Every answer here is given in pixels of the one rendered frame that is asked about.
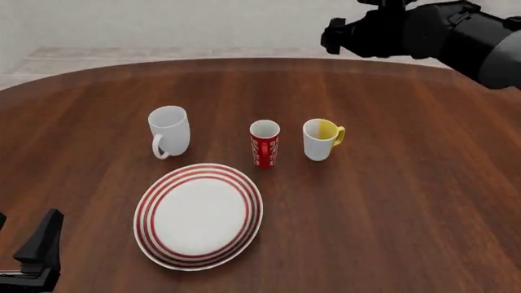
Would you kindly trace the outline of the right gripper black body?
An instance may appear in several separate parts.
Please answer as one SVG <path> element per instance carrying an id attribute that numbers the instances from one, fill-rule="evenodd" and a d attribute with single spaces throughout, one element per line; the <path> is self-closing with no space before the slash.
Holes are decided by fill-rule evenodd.
<path id="1" fill-rule="evenodd" d="M 354 26 L 346 24 L 346 19 L 331 19 L 321 35 L 320 44 L 330 55 L 340 55 L 341 49 L 352 53 L 353 32 Z"/>

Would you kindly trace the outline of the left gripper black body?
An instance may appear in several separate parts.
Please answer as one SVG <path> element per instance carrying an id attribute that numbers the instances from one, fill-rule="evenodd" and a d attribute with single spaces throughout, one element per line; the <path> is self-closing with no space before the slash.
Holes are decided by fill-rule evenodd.
<path id="1" fill-rule="evenodd" d="M 52 293 L 61 265 L 29 264 L 20 270 L 0 270 L 0 293 Z"/>

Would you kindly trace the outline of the red patterned mug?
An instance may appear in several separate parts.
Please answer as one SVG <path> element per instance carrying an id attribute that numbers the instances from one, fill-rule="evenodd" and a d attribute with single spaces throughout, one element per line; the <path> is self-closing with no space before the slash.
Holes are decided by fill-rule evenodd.
<path id="1" fill-rule="evenodd" d="M 272 168 L 278 155 L 280 126 L 271 120 L 258 120 L 249 128 L 253 163 L 258 168 Z"/>

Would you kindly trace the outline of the white plate with red rings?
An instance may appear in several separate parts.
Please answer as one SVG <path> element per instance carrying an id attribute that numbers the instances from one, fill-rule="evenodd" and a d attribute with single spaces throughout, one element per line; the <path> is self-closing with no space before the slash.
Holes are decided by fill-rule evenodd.
<path id="1" fill-rule="evenodd" d="M 208 270 L 242 253 L 262 217 L 261 193 L 247 175 L 223 164 L 193 164 L 167 173 L 144 193 L 134 212 L 134 238 L 163 268 Z"/>

